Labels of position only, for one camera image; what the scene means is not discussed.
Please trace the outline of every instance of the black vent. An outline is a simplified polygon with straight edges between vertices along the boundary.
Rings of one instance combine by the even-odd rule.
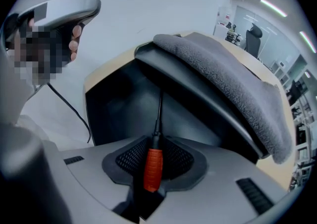
[[[144,171],[147,151],[147,140],[145,139],[128,151],[119,155],[115,159],[115,162],[124,171],[128,172],[132,176],[136,176],[140,171]]]
[[[266,212],[273,206],[273,203],[263,194],[263,192],[252,182],[251,179],[240,179],[236,181],[236,183],[259,215]]]
[[[65,159],[64,162],[66,163],[66,165],[69,165],[69,164],[76,163],[82,160],[84,160],[84,158],[82,158],[81,156],[75,156],[72,158]]]
[[[166,140],[163,149],[163,161],[165,162],[163,178],[174,179],[191,169],[194,158],[189,152]]]

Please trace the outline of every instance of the ceiling light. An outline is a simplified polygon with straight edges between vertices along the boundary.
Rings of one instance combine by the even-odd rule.
[[[260,28],[262,28],[264,31],[268,32],[265,28],[263,28],[263,27],[260,27]],[[268,32],[268,33],[269,33],[269,32]]]
[[[305,75],[306,75],[307,78],[311,77],[310,74],[307,71],[305,72]]]
[[[301,34],[301,36],[304,38],[304,40],[306,41],[306,43],[309,45],[309,47],[311,47],[312,51],[314,53],[316,53],[316,49],[313,46],[312,42],[310,41],[310,39],[308,38],[308,36],[306,35],[306,33],[304,31],[299,32]]]
[[[271,31],[273,34],[277,35],[273,30],[271,30],[269,27],[266,27],[269,31]]]
[[[247,21],[250,21],[251,23],[253,23],[253,21],[252,20],[250,20],[250,19],[247,19],[247,18],[245,18],[245,17],[243,17],[245,20],[247,20]]]
[[[285,12],[283,12],[280,8],[276,7],[275,5],[273,5],[272,3],[270,3],[267,0],[261,0],[261,2],[265,5],[267,5],[268,7],[270,7],[271,9],[273,9],[274,11],[276,11],[279,15],[286,17],[287,14]]]
[[[248,16],[249,18],[251,18],[251,19],[253,19],[253,20],[255,20],[255,21],[258,21],[257,19],[254,19],[253,17],[251,17],[251,16],[249,16],[249,15],[247,15],[247,14],[246,14],[246,16]]]

